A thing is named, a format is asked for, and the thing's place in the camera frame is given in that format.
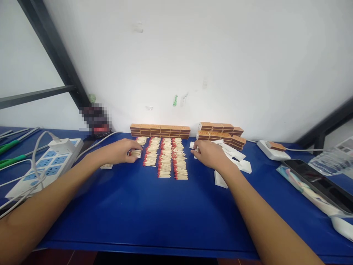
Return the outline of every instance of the water bottle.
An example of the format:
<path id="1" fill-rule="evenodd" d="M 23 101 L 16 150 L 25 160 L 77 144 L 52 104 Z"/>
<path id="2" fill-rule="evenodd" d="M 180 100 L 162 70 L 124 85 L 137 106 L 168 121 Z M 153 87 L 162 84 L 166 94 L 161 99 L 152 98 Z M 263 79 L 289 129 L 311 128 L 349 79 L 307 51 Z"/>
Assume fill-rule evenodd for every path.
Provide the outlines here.
<path id="1" fill-rule="evenodd" d="M 309 165 L 325 176 L 353 168 L 353 136 L 310 160 Z"/>

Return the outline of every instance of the green handle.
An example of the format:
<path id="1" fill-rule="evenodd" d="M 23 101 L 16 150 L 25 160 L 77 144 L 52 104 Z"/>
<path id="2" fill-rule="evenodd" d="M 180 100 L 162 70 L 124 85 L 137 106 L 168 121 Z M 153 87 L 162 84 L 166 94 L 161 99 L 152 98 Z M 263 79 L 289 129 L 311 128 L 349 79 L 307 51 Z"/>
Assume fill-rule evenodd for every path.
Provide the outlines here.
<path id="1" fill-rule="evenodd" d="M 20 141 L 13 140 L 12 142 L 9 142 L 8 144 L 1 145 L 0 146 L 0 155 L 2 155 L 3 153 L 5 153 L 7 150 L 11 149 L 15 145 L 18 145 L 19 143 L 20 143 Z"/>
<path id="2" fill-rule="evenodd" d="M 0 161 L 0 169 L 3 169 L 4 167 L 7 167 L 7 166 L 12 165 L 14 163 L 20 162 L 21 160 L 24 160 L 26 158 L 27 157 L 25 155 L 20 155 L 16 158 L 1 160 Z"/>

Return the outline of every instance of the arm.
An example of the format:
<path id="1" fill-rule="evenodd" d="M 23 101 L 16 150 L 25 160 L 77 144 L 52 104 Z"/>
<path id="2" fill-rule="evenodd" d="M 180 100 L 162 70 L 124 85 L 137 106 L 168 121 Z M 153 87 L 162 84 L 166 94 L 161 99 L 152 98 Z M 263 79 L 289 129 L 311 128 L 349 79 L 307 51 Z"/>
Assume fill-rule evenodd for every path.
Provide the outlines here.
<path id="1" fill-rule="evenodd" d="M 102 165 L 133 163 L 142 147 L 123 139 L 102 147 L 0 220 L 0 264 L 19 264 L 38 245 L 80 186 Z"/>
<path id="2" fill-rule="evenodd" d="M 222 148 L 210 141 L 196 141 L 191 152 L 221 174 L 244 219 L 256 250 L 265 265 L 324 265 L 311 248 L 269 206 L 245 179 Z"/>

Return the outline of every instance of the white cable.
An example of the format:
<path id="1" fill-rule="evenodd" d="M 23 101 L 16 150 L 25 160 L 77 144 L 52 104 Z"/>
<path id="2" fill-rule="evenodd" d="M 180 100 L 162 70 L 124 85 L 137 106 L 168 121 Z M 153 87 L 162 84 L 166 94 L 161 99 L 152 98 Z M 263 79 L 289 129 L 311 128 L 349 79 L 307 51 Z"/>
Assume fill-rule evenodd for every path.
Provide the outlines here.
<path id="1" fill-rule="evenodd" d="M 44 131 L 37 139 L 37 142 L 36 142 L 36 145 L 34 147 L 34 150 L 33 150 L 33 154 L 32 154 L 32 169 L 34 171 L 34 174 L 36 175 L 36 177 L 38 178 L 38 180 L 40 180 L 40 177 L 39 177 L 39 174 L 38 174 L 38 171 L 37 171 L 37 166 L 36 166 L 36 154 L 37 154 L 37 149 L 38 149 L 38 146 L 39 146 L 39 142 L 40 140 L 43 138 L 43 136 L 48 133 L 49 135 L 53 135 L 51 132 L 49 131 Z M 40 182 L 40 185 L 42 187 L 42 189 L 44 189 L 44 186 L 43 186 L 43 183 Z"/>
<path id="2" fill-rule="evenodd" d="M 111 134 L 109 134 L 108 136 L 104 137 L 102 140 L 100 140 L 98 143 L 92 145 L 90 148 L 88 148 L 87 150 L 83 151 L 75 160 L 75 162 L 80 158 L 82 157 L 82 155 L 84 155 L 85 153 L 87 153 L 88 151 L 90 151 L 92 148 L 96 147 L 97 145 L 99 145 L 101 142 L 103 142 L 105 139 L 107 139 L 108 137 L 112 136 L 113 134 L 116 134 L 116 133 L 121 133 L 121 132 L 113 132 Z"/>
<path id="3" fill-rule="evenodd" d="M 249 142 L 253 142 L 253 143 L 257 143 L 258 141 L 252 141 L 252 140 L 248 140 Z M 287 147 L 285 147 L 286 150 L 288 151 L 296 151 L 296 152 L 309 152 L 309 151 L 325 151 L 326 149 L 289 149 Z"/>
<path id="4" fill-rule="evenodd" d="M 297 152 L 309 152 L 309 151 L 325 151 L 326 149 L 289 149 L 286 148 L 288 151 L 297 151 Z"/>
<path id="5" fill-rule="evenodd" d="M 248 142 L 253 142 L 253 143 L 257 143 L 258 141 L 252 141 L 252 140 L 248 140 L 248 139 L 245 139 L 247 140 Z"/>
<path id="6" fill-rule="evenodd" d="M 18 197 L 22 196 L 23 194 L 25 194 L 27 192 L 26 195 L 24 195 L 18 202 L 16 202 L 9 210 L 7 210 L 6 212 L 4 212 L 2 215 L 0 215 L 0 219 L 3 218 L 4 216 L 6 216 L 9 212 L 11 212 L 13 209 L 15 209 L 23 200 L 25 200 L 28 195 L 31 194 L 31 192 L 39 185 L 42 183 L 42 181 L 45 179 L 42 178 L 41 180 L 38 181 L 38 183 L 36 183 L 36 185 L 34 185 L 33 187 L 27 189 L 26 191 L 22 192 L 20 195 L 17 195 L 16 197 L 12 198 L 11 200 L 9 200 L 7 203 L 5 203 L 4 205 L 2 205 L 0 207 L 0 209 L 2 209 L 3 207 L 5 207 L 6 205 L 8 205 L 10 202 L 14 201 L 15 199 L 17 199 Z"/>
<path id="7" fill-rule="evenodd" d="M 8 202 L 4 203 L 2 206 L 0 206 L 0 210 L 2 210 L 5 206 L 7 206 L 9 203 L 13 202 L 14 200 L 16 200 L 17 198 L 23 196 L 18 202 L 16 202 L 9 210 L 7 210 L 5 213 L 3 213 L 2 215 L 0 215 L 0 219 L 3 218 L 4 216 L 6 216 L 9 212 L 11 212 L 13 209 L 15 209 L 23 200 L 25 200 L 33 190 L 35 190 L 37 188 L 37 186 L 40 184 L 42 189 L 44 189 L 44 186 L 43 186 L 43 181 L 45 180 L 45 173 L 46 171 L 43 170 L 41 171 L 41 174 L 39 175 L 38 171 L 37 171 L 37 166 L 36 166 L 36 153 L 37 153 L 37 149 L 38 149 L 38 146 L 39 146 L 39 142 L 40 140 L 42 139 L 42 137 L 46 134 L 50 134 L 51 137 L 53 138 L 54 141 L 57 141 L 58 137 L 56 137 L 54 134 L 52 134 L 51 132 L 49 131 L 44 131 L 37 139 L 37 142 L 36 142 L 36 145 L 34 147 L 34 150 L 33 150 L 33 154 L 32 154 L 32 159 L 26 159 L 26 160 L 22 160 L 22 161 L 19 161 L 17 163 L 14 163 L 12 165 L 9 165 L 7 167 L 4 167 L 3 169 L 6 169 L 8 167 L 11 167 L 11 166 L 14 166 L 16 164 L 19 164 L 19 163 L 22 163 L 22 162 L 25 162 L 25 161 L 30 161 L 31 162 L 31 169 L 34 171 L 34 174 L 36 175 L 37 179 L 38 179 L 38 182 L 33 186 L 33 187 L 30 187 L 28 188 L 26 191 L 20 193 L 19 195 L 17 195 L 16 197 L 12 198 L 11 200 L 9 200 Z M 7 183 L 4 183 L 2 185 L 0 185 L 0 187 L 4 186 L 4 185 L 7 185 L 9 183 L 12 183 L 16 180 L 19 180 L 19 179 L 22 179 L 24 177 L 26 177 L 27 175 L 25 176 L 22 176 L 22 177 L 19 177 L 15 180 L 12 180 L 12 181 L 9 181 Z"/>

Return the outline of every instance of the power strip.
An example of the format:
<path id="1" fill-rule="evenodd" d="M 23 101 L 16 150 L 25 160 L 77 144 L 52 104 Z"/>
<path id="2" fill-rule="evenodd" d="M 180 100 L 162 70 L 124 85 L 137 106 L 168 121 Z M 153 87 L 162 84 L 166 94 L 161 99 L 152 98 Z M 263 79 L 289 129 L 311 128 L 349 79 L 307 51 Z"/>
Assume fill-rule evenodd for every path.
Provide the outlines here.
<path id="1" fill-rule="evenodd" d="M 74 164 L 75 159 L 83 146 L 83 141 L 81 139 L 70 139 L 70 141 L 75 146 L 75 151 L 73 153 L 58 155 L 52 148 L 49 148 L 37 161 L 36 165 L 38 173 L 40 174 L 43 170 L 46 171 L 46 178 L 42 182 L 44 187 L 48 186 L 58 177 L 66 173 Z M 38 183 L 38 179 L 32 169 L 28 170 L 24 176 L 26 177 L 19 180 L 18 183 L 6 194 L 5 198 L 12 199 Z M 33 196 L 41 190 L 42 186 L 38 185 L 28 197 Z"/>
<path id="2" fill-rule="evenodd" d="M 267 155 L 268 158 L 271 160 L 276 160 L 276 161 L 284 161 L 290 159 L 290 156 L 283 151 L 278 151 L 274 149 L 270 149 L 266 145 L 266 141 L 260 140 L 256 144 L 260 149 Z"/>

